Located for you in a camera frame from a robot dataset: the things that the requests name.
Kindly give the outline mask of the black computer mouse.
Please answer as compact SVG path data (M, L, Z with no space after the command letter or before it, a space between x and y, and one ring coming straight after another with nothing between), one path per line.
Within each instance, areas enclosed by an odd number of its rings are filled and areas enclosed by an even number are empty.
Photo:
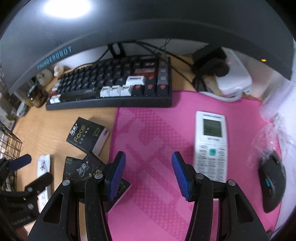
M285 167L276 151L262 159L258 175L262 190L263 210L265 213L270 213L281 203L287 184Z

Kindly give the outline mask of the small duck figurine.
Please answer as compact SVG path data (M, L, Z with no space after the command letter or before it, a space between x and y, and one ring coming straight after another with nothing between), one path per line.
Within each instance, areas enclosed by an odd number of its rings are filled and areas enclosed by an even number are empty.
M64 73L64 67L63 67L63 65L56 65L54 67L54 76L56 78L60 78L63 73Z

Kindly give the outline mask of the white remote control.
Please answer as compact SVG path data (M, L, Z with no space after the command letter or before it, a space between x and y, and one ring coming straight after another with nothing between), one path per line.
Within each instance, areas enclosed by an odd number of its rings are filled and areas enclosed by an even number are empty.
M228 145L225 116L197 111L194 169L213 181L226 182L227 157Z

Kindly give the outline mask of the black mechanical keyboard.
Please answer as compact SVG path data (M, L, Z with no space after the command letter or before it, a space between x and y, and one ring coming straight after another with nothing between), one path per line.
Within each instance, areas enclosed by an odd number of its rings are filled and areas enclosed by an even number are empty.
M137 55L106 59L64 73L52 89L46 110L171 106L170 59Z

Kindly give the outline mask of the dark glass jar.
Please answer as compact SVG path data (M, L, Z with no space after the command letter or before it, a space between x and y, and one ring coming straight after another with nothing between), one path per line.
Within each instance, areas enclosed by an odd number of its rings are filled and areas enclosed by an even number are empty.
M49 94L45 88L38 82L36 82L27 92L27 98L36 108L40 108L46 103L48 95Z

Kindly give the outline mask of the white power strip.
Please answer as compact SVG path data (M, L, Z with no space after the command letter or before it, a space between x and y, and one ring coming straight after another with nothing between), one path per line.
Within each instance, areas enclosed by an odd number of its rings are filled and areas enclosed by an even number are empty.
M234 97L238 90L246 95L251 94L252 78L237 55L230 49L222 47L226 54L229 72L223 76L215 76L219 90L225 97Z

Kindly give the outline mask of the black computer monitor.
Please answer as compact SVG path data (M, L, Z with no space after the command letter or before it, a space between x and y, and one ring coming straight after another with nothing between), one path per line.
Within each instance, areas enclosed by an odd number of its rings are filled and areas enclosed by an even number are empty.
M267 1L20 1L1 15L9 92L72 55L138 39L214 43L292 76L295 35Z

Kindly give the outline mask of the pink desk mat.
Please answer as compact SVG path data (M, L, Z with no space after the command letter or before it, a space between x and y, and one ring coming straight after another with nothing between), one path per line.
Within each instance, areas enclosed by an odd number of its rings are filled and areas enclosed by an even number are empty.
M119 108L113 128L110 160L126 154L124 178L129 190L108 213L113 240L184 240L193 205L182 197L171 165L173 152L194 162L196 112L226 117L227 177L235 180L266 230L275 228L279 209L265 213L252 142L265 126L260 101L228 103L197 92L175 91L171 108Z

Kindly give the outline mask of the small ceramic bowl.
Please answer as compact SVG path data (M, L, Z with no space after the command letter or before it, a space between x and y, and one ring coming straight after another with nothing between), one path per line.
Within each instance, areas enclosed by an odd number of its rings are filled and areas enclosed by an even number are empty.
M27 114L28 110L29 110L29 106L26 105L24 102L21 102L21 104L19 105L16 111L16 116L21 118Z

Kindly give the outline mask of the black power adapter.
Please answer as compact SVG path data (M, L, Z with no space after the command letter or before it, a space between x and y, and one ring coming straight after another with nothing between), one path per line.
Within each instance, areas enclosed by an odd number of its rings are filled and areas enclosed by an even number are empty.
M194 74L215 75L223 77L229 73L229 65L226 63L226 54L220 46L208 44L192 54L193 65L191 70Z

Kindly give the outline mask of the clear crumpled plastic bag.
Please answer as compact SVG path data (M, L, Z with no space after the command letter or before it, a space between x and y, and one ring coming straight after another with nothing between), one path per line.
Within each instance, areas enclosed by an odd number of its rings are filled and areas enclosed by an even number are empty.
M247 166L257 167L274 151L279 151L286 163L295 159L295 86L287 91L276 90L259 107L259 114L266 125L251 142Z

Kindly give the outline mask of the white wet wipes pack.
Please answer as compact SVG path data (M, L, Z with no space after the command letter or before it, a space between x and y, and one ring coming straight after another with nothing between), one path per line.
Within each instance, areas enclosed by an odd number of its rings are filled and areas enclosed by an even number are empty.
M40 178L46 173L50 173L51 169L51 157L50 155L40 156L38 158L37 164L37 177ZM43 177L41 185L43 187L43 191L38 195L38 209L39 212L42 212L43 208L46 206L49 201L52 192L51 192L51 183L49 182L48 176Z

